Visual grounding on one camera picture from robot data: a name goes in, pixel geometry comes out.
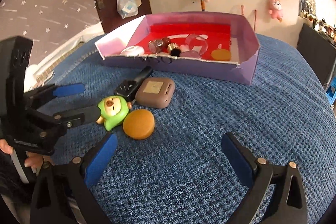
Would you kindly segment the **pink nail polish bottle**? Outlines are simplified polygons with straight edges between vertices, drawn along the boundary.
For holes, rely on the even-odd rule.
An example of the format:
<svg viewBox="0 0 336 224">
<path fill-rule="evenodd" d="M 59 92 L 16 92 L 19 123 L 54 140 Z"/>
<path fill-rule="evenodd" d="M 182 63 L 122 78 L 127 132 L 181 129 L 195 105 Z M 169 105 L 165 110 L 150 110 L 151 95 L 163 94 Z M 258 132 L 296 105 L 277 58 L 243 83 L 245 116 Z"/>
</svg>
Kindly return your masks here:
<svg viewBox="0 0 336 224">
<path fill-rule="evenodd" d="M 189 49 L 188 45 L 180 45 L 179 48 L 181 49 L 182 53 L 180 54 L 180 57 L 188 57 L 188 58 L 195 58 L 195 59 L 200 59 L 201 55 L 199 52 L 195 50 Z"/>
</svg>

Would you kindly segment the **clear plastic cup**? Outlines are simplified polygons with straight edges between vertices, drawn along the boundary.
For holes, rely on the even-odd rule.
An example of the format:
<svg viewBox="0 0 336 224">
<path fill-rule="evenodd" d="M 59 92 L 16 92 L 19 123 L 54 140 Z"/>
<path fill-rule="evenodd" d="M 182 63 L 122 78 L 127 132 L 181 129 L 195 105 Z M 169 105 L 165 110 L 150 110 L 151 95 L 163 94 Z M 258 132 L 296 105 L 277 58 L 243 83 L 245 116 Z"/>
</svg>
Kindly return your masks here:
<svg viewBox="0 0 336 224">
<path fill-rule="evenodd" d="M 185 39 L 185 45 L 203 55 L 208 50 L 207 38 L 207 35 L 189 34 Z"/>
</svg>

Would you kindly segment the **dark red ball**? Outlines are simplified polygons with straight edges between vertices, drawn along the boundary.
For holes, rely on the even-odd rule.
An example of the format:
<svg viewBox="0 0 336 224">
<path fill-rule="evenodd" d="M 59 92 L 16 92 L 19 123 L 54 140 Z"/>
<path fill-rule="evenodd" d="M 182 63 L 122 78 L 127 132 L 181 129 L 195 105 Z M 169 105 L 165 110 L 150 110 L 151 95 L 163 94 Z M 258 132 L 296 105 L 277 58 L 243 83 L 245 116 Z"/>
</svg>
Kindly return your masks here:
<svg viewBox="0 0 336 224">
<path fill-rule="evenodd" d="M 163 47 L 167 48 L 169 44 L 171 44 L 171 39 L 169 39 L 168 37 L 164 37 L 162 38 L 163 41 Z"/>
</svg>

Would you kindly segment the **green capybara toy figure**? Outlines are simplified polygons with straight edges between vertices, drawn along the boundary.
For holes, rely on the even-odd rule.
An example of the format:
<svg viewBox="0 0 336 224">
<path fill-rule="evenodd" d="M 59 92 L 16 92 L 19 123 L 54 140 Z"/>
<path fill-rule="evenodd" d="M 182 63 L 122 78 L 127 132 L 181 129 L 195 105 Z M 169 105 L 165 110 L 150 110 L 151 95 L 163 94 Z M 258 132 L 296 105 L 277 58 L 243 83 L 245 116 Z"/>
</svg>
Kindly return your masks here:
<svg viewBox="0 0 336 224">
<path fill-rule="evenodd" d="M 103 124 L 107 131 L 122 124 L 132 108 L 131 102 L 127 102 L 121 96 L 108 96 L 98 103 L 100 117 L 97 124 Z"/>
</svg>

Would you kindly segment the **black smart watch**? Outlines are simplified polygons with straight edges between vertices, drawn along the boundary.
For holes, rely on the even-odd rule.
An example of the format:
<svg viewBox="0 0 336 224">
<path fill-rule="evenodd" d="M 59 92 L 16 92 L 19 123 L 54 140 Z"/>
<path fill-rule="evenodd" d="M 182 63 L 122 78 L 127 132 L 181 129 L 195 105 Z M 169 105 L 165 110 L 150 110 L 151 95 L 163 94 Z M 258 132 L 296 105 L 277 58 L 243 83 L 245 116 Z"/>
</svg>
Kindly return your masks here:
<svg viewBox="0 0 336 224">
<path fill-rule="evenodd" d="M 134 102 L 135 95 L 139 90 L 142 83 L 151 76 L 153 69 L 149 66 L 145 67 L 136 78 L 132 80 L 123 80 L 118 87 L 114 90 L 114 95 L 120 96 L 126 102 Z"/>
</svg>

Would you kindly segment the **brown earbud case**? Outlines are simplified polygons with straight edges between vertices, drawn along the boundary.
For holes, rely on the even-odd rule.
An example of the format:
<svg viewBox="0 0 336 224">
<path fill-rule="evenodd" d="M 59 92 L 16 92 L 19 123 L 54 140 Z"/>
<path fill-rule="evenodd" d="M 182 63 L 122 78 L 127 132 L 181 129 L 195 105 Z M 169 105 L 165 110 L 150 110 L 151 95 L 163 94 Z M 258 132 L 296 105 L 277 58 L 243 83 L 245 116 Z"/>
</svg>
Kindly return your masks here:
<svg viewBox="0 0 336 224">
<path fill-rule="evenodd" d="M 149 77 L 140 86 L 135 101 L 146 107 L 166 108 L 173 97 L 175 82 L 170 78 Z"/>
</svg>

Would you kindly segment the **white earbud case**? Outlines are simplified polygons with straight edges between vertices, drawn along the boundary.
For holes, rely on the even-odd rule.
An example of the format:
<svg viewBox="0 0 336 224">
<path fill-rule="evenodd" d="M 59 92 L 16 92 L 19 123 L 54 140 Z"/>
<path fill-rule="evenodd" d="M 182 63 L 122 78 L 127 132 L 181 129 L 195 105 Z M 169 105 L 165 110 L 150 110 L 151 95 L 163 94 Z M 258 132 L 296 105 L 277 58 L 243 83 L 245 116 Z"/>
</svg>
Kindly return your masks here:
<svg viewBox="0 0 336 224">
<path fill-rule="evenodd" d="M 122 56 L 142 56 L 145 54 L 145 50 L 141 46 L 129 46 L 121 51 Z"/>
</svg>

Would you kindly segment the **blue knitted table cloth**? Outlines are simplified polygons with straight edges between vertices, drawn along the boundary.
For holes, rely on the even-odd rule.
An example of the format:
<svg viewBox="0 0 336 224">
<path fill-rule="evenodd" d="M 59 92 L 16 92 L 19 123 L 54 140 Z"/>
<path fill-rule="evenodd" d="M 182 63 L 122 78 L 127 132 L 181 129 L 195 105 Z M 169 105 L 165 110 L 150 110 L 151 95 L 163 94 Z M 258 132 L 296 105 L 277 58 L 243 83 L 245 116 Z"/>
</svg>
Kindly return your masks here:
<svg viewBox="0 0 336 224">
<path fill-rule="evenodd" d="M 91 192 L 113 223 L 224 223 L 246 194 L 221 138 L 235 134 L 255 156 L 298 165 L 307 221 L 335 197 L 335 116 L 298 50 L 258 36 L 251 85 L 155 71 L 175 82 L 169 106 L 154 109 L 145 140 L 115 128 L 118 146 Z"/>
</svg>

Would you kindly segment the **blue plastic stool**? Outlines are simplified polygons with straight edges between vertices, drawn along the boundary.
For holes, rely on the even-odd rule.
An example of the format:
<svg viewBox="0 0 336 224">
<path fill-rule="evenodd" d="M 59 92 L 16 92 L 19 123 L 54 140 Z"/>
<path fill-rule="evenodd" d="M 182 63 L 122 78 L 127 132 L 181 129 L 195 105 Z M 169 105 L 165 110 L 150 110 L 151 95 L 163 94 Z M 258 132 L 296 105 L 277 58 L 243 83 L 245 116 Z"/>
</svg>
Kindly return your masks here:
<svg viewBox="0 0 336 224">
<path fill-rule="evenodd" d="M 327 91 L 326 91 L 326 96 L 327 96 L 327 99 L 328 99 L 330 105 L 334 104 L 335 95 L 336 95 L 335 84 L 330 84 L 329 87 L 327 88 Z"/>
</svg>

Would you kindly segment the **red Miniso paper sheet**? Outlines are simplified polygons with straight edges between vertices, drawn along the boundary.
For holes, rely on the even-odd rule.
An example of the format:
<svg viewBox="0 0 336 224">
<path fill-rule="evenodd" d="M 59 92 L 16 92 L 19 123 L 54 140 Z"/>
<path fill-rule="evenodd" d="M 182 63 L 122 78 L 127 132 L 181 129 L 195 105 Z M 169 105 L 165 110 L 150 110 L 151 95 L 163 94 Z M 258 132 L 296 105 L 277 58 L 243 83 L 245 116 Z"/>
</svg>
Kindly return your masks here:
<svg viewBox="0 0 336 224">
<path fill-rule="evenodd" d="M 149 34 L 139 39 L 137 45 L 143 47 L 145 53 L 151 53 L 150 42 L 169 40 L 175 43 L 182 53 L 190 57 L 196 52 L 197 58 L 215 61 L 216 53 L 224 53 L 220 61 L 231 60 L 231 26 L 217 23 L 165 23 L 154 24 Z"/>
</svg>

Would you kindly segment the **black side table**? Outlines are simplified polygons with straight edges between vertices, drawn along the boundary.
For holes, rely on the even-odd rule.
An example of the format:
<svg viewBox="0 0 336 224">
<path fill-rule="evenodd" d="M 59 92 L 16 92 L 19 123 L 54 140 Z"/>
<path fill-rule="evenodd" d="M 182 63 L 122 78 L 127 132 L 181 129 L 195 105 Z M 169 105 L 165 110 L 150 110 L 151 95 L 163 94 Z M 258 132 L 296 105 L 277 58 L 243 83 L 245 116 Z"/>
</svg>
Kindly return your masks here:
<svg viewBox="0 0 336 224">
<path fill-rule="evenodd" d="M 335 47 L 304 23 L 299 33 L 297 50 L 313 69 L 326 90 L 335 69 Z"/>
</svg>

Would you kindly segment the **orange round puck in box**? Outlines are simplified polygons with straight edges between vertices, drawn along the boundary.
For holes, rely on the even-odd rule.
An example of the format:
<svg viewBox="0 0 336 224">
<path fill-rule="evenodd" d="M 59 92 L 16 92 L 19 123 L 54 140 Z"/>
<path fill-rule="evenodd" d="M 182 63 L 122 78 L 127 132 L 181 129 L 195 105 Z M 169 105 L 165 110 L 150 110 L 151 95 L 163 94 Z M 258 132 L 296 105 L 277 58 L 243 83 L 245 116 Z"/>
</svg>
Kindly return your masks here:
<svg viewBox="0 0 336 224">
<path fill-rule="evenodd" d="M 216 61 L 231 61 L 231 52 L 227 49 L 217 49 L 211 52 L 211 57 Z"/>
</svg>

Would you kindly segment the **purple cardboard box tray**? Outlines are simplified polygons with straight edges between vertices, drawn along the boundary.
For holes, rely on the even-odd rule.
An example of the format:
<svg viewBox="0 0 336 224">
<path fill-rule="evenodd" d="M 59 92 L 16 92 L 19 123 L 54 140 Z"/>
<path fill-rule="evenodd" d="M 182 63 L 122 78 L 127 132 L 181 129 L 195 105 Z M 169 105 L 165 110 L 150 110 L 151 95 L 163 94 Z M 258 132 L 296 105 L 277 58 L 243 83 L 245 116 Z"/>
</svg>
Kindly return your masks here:
<svg viewBox="0 0 336 224">
<path fill-rule="evenodd" d="M 184 73 L 249 85 L 260 43 L 242 15 L 171 12 L 144 15 L 95 46 L 105 65 Z"/>
</svg>

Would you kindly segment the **pink plush toy right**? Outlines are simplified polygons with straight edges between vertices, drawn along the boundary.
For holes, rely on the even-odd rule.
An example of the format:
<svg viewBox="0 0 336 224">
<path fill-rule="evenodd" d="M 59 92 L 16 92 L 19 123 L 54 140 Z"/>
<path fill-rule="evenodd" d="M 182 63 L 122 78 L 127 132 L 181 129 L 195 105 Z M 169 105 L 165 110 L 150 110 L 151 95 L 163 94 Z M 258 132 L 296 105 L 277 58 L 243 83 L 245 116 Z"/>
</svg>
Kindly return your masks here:
<svg viewBox="0 0 336 224">
<path fill-rule="evenodd" d="M 268 11 L 272 19 L 277 19 L 279 22 L 282 22 L 282 5 L 279 0 L 269 0 Z"/>
</svg>

